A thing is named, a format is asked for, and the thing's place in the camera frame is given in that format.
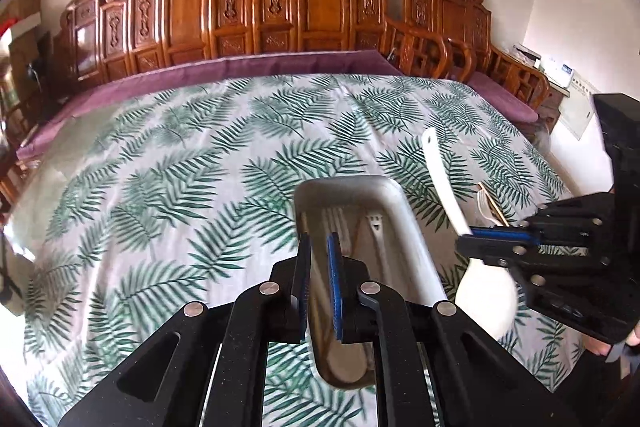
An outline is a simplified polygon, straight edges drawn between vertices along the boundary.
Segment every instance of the wooden chopstick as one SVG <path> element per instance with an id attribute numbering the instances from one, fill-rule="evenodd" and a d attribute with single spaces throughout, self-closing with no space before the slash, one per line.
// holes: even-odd
<path id="1" fill-rule="evenodd" d="M 484 190 L 486 194 L 486 199 L 487 201 L 489 201 L 489 204 L 491 205 L 491 208 L 494 210 L 496 217 L 502 222 L 502 224 L 505 227 L 508 227 L 509 223 L 504 218 L 504 214 L 500 210 L 500 207 L 497 205 L 497 203 L 494 201 L 494 198 L 491 197 L 491 193 L 487 190 L 486 186 L 484 186 L 482 182 L 478 182 L 478 186 L 480 187 L 480 190 Z"/>

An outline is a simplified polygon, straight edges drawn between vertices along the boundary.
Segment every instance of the leaf print tablecloth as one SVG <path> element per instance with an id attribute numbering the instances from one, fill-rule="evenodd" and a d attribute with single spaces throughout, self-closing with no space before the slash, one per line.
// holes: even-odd
<path id="1" fill-rule="evenodd" d="M 29 407 L 49 426 L 185 302 L 233 301 L 293 256 L 292 192 L 303 180 L 369 173 L 398 181 L 451 298 L 466 262 L 453 252 L 455 233 L 424 165 L 425 127 L 438 131 L 472 225 L 484 224 L 479 181 L 510 221 L 569 196 L 515 127 L 449 81 L 239 78 L 142 96 L 73 125 L 90 139 L 84 146 L 79 132 L 66 133 L 78 143 L 58 191 L 49 187 L 47 204 L 35 183 L 23 198 L 47 223 L 31 235 L 24 354 Z M 37 176 L 55 177 L 62 153 L 52 149 Z M 12 217 L 16 229 L 34 219 L 24 214 Z M 575 331 L 530 311 L 522 296 L 500 342 L 551 390 L 582 352 Z M 271 347 L 265 425 L 376 423 L 371 391 L 334 389 L 310 365 L 306 344 Z"/>

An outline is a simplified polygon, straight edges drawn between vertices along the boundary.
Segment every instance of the red object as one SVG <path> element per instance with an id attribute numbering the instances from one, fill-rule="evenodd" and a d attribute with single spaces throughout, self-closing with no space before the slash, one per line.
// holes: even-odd
<path id="1" fill-rule="evenodd" d="M 0 38 L 4 35 L 4 32 L 7 31 L 11 26 L 18 22 L 17 18 L 7 19 L 3 23 L 0 23 Z"/>

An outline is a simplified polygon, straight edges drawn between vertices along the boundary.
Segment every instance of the purple cushion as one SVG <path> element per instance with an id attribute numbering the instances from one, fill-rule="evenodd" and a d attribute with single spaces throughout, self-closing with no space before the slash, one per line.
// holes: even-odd
<path id="1" fill-rule="evenodd" d="M 42 155 L 68 118 L 111 103 L 226 78 L 303 73 L 401 74 L 375 50 L 241 55 L 134 74 L 75 95 L 16 155 L 22 161 Z"/>
<path id="2" fill-rule="evenodd" d="M 451 78 L 455 80 L 461 71 L 461 68 L 453 67 Z M 484 73 L 474 71 L 466 85 L 493 105 L 511 123 L 534 123 L 538 120 L 538 114 L 532 108 Z"/>

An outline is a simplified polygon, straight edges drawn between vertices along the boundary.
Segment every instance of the gray container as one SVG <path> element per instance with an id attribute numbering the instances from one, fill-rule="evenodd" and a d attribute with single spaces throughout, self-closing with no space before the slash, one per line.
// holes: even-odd
<path id="1" fill-rule="evenodd" d="M 338 232 L 342 253 L 364 261 L 371 279 L 405 300 L 432 306 L 446 294 L 402 187 L 386 176 L 343 176 L 300 184 L 294 193 L 298 233 L 312 244 L 308 320 L 315 371 L 328 384 L 375 384 L 367 344 L 335 340 L 326 237 Z"/>

